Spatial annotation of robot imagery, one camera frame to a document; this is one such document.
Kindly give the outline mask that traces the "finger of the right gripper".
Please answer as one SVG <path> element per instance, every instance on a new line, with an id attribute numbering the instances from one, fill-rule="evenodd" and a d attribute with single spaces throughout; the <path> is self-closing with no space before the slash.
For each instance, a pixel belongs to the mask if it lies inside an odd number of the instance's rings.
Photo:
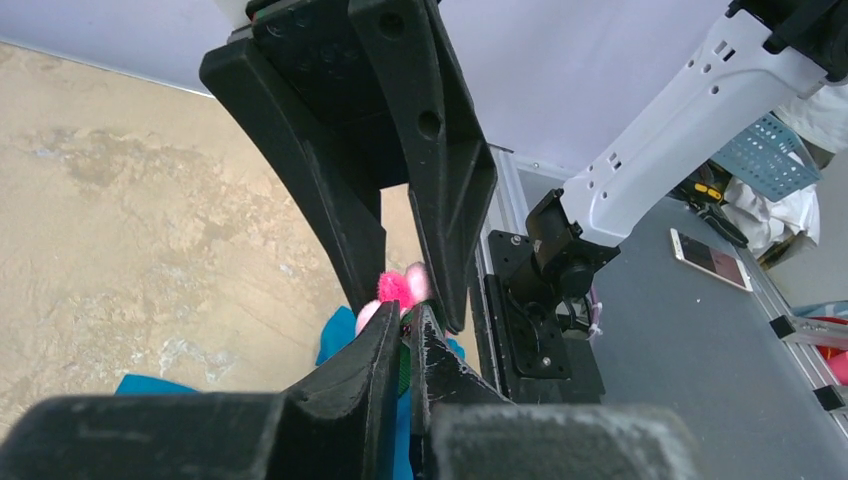
<path id="1" fill-rule="evenodd" d="M 387 101 L 445 328 L 465 327 L 468 280 L 497 180 L 435 1 L 352 1 L 348 15 Z"/>
<path id="2" fill-rule="evenodd" d="M 376 296 L 385 268 L 380 191 L 353 149 L 323 125 L 257 46 L 205 54 L 203 85 L 259 149 L 323 246 L 354 310 Z"/>

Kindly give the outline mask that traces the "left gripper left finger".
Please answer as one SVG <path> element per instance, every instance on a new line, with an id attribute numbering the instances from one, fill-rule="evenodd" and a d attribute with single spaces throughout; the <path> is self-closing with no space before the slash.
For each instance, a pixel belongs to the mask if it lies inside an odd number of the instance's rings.
<path id="1" fill-rule="evenodd" d="M 64 396 L 1 446 L 5 479 L 387 479 L 400 309 L 279 393 Z"/>

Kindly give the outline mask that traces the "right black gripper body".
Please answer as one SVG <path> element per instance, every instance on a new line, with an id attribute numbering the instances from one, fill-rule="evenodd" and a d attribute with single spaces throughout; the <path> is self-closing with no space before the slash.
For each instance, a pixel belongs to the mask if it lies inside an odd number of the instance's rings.
<path id="1" fill-rule="evenodd" d="M 249 1 L 253 39 L 315 117 L 359 154 L 379 188 L 408 181 L 375 71 L 343 0 Z"/>

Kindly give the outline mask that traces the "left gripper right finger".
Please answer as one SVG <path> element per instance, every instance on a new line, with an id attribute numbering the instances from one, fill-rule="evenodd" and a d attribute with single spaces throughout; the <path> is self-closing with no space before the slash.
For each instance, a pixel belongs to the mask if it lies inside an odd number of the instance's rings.
<path id="1" fill-rule="evenodd" d="M 410 463 L 417 479 L 700 479 L 692 435 L 652 406 L 515 404 L 411 320 Z"/>

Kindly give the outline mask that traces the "pink flower brooch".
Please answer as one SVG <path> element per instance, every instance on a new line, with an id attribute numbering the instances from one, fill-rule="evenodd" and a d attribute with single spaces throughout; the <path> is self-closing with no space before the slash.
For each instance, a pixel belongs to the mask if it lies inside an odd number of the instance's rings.
<path id="1" fill-rule="evenodd" d="M 410 264 L 404 272 L 386 271 L 379 277 L 377 297 L 368 302 L 356 316 L 355 334 L 359 335 L 383 303 L 397 301 L 401 316 L 418 304 L 433 298 L 433 287 L 423 262 Z"/>

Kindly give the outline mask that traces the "blue t-shirt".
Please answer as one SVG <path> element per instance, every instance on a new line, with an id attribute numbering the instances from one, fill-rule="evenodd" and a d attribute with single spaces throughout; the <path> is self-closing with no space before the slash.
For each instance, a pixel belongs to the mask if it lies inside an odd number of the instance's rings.
<path id="1" fill-rule="evenodd" d="M 314 371 L 280 393 L 199 393 L 149 382 L 117 391 L 123 438 L 111 479 L 408 479 L 402 318 L 363 335 L 332 318 Z"/>

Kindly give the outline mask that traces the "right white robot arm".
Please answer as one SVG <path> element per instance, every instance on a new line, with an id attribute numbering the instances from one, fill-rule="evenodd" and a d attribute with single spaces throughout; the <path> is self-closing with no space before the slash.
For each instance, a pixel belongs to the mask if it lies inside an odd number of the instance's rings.
<path id="1" fill-rule="evenodd" d="M 463 284 L 496 184 L 436 1 L 251 1 L 199 77 L 285 183 L 356 331 L 412 313 L 463 327 Z M 584 296 L 636 223 L 746 125 L 847 78 L 843 1 L 733 1 L 680 71 L 527 219 L 507 284 L 524 318 Z"/>

